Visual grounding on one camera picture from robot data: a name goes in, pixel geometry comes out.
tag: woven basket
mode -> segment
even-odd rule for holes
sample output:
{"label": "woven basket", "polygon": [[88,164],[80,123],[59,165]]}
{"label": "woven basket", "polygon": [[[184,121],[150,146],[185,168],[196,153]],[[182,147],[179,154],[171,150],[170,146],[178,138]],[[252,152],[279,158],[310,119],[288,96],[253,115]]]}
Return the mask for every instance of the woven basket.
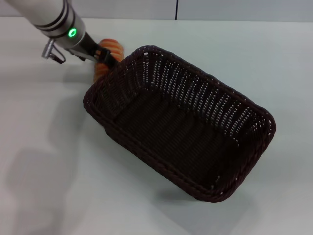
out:
{"label": "woven basket", "polygon": [[267,110],[156,46],[100,78],[84,107],[113,140],[208,202],[236,190],[276,131]]}

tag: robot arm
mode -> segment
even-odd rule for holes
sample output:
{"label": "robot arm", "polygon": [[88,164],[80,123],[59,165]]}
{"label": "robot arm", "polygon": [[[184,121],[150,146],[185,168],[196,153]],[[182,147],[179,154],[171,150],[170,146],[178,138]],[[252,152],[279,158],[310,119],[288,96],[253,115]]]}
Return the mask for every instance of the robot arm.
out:
{"label": "robot arm", "polygon": [[[117,63],[109,50],[100,47],[86,33],[84,22],[68,0],[6,1],[49,38],[42,54],[43,58],[51,58],[60,64],[65,62],[65,57],[54,45],[57,44],[84,61],[89,59],[104,63],[109,68]],[[52,53],[53,49],[62,55],[63,60]]]}

